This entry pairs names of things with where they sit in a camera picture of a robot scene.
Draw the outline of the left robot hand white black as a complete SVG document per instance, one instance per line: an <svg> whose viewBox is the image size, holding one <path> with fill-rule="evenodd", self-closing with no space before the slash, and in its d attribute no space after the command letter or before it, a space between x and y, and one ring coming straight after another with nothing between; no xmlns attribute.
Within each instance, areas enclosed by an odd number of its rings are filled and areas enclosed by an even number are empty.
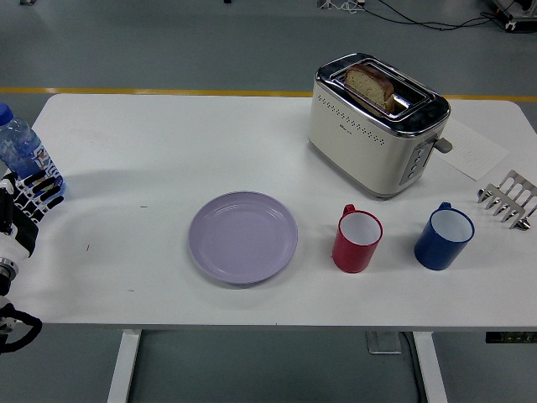
<svg viewBox="0 0 537 403"><path fill-rule="evenodd" d="M8 172L1 179L1 264L15 268L35 249L38 224L64 201L60 179L45 172L23 179Z"/></svg>

